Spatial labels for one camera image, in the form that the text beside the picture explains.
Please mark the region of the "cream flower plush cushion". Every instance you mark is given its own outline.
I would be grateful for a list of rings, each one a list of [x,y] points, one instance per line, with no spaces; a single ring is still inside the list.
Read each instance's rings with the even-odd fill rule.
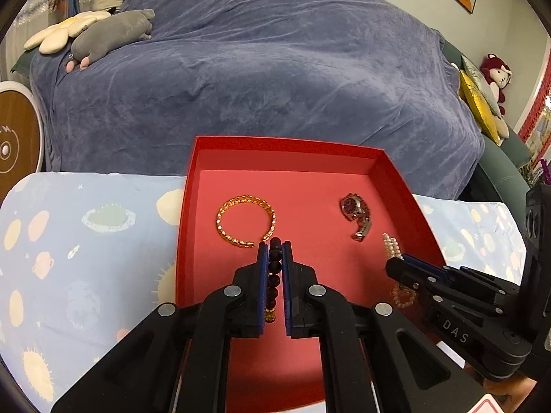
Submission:
[[[96,21],[102,21],[110,16],[107,11],[80,12],[32,35],[24,43],[23,49],[29,51],[37,47],[43,55],[54,54],[62,50],[70,38],[76,38]]]

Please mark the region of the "red monkey plush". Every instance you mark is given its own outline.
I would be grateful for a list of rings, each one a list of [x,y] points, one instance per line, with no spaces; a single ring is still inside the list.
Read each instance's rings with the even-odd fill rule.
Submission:
[[[484,75],[491,92],[498,103],[500,114],[505,115],[505,109],[502,104],[505,102],[503,90],[512,80],[512,70],[497,55],[489,53],[481,63],[480,71]]]

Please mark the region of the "blue planet print cloth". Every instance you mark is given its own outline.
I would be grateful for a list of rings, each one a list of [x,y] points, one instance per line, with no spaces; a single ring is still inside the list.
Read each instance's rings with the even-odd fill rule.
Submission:
[[[31,174],[1,206],[1,355],[48,412],[175,297],[182,176]]]

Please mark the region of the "grey pillow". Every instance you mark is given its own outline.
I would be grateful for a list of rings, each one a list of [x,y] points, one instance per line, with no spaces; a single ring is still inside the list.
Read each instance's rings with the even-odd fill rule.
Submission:
[[[475,83],[475,86],[479,89],[479,91],[482,93],[492,113],[495,116],[500,116],[501,110],[498,105],[498,100],[493,94],[491,87],[488,84],[485,76],[476,67],[476,65],[464,55],[462,55],[461,60],[462,60],[462,66],[464,71],[466,72],[468,77],[472,80],[472,82]]]

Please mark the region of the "silver wristwatch blue dial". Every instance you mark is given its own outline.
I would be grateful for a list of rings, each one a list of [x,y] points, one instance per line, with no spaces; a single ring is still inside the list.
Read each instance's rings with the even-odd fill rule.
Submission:
[[[367,202],[359,194],[349,193],[340,200],[340,210],[347,221],[357,223],[357,231],[351,238],[362,242],[372,227],[371,211]]]

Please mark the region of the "white lace curtain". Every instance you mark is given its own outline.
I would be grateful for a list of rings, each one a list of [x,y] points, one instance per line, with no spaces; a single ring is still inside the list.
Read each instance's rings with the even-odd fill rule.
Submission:
[[[27,0],[9,30],[29,38],[50,25],[50,0]]]

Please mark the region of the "red cardboard tray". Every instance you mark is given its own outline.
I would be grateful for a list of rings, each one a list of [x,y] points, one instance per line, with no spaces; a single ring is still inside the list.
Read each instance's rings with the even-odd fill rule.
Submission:
[[[359,194],[372,227],[362,242],[340,200]],[[267,200],[277,214],[274,235],[289,241],[294,260],[312,267],[318,282],[365,307],[392,303],[384,239],[408,255],[442,267],[443,254],[413,192],[380,149],[309,140],[200,136],[187,173],[177,239],[177,304],[190,306],[233,282],[253,263],[258,245],[239,248],[215,227],[219,207],[233,197]],[[222,355],[217,412],[278,412],[324,402],[342,412],[376,408],[368,367],[347,381],[323,379],[317,338],[287,336],[284,303],[259,338],[234,338]]]

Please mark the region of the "grey plush toy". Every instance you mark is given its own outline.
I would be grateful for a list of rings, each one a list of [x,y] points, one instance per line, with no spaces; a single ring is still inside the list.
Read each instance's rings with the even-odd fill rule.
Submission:
[[[151,21],[154,17],[153,9],[141,9],[128,10],[96,21],[73,41],[65,71],[70,73],[77,65],[83,70],[112,50],[138,40],[151,39]]]

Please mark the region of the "white round wooden device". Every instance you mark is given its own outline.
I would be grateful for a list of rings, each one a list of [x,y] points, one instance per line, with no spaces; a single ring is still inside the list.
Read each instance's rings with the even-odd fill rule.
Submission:
[[[2,81],[0,92],[0,198],[21,179],[40,172],[44,159],[44,134],[33,93],[16,81]]]

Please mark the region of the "gold chain bangle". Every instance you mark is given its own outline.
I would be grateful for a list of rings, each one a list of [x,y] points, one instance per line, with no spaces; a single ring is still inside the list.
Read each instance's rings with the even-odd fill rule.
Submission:
[[[253,195],[226,200],[215,217],[219,236],[239,248],[254,248],[258,242],[268,242],[276,225],[277,214],[273,205]]]

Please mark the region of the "green sofa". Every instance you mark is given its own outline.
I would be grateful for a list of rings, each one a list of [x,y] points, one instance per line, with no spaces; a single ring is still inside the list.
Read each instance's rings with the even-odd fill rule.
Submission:
[[[462,53],[448,42],[443,43],[446,60],[459,71],[463,69]],[[466,104],[460,95],[459,99]],[[491,201],[504,203],[511,213],[521,215],[525,209],[526,193],[529,185],[521,175],[520,168],[529,162],[530,153],[514,131],[501,116],[494,116],[502,143],[497,146],[481,132],[484,139],[484,153],[475,165],[472,176],[459,194],[463,201]]]

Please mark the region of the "yellow pillow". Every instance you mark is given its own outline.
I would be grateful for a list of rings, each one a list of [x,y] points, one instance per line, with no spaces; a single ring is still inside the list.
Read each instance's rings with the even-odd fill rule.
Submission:
[[[475,83],[472,82],[472,79],[470,79],[466,72],[462,70],[459,71],[459,82],[460,95],[471,109],[472,115],[474,116],[481,132],[491,139],[497,146],[500,146],[502,140],[498,133],[496,122],[488,102],[479,91],[479,88],[477,88]]]

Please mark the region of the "purple blue bed blanket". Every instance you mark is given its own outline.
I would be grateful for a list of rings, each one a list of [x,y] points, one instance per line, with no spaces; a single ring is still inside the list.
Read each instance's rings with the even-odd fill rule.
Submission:
[[[152,37],[67,72],[32,61],[50,172],[183,174],[199,135],[386,151],[417,194],[455,199],[485,142],[444,38],[386,0],[123,0]]]

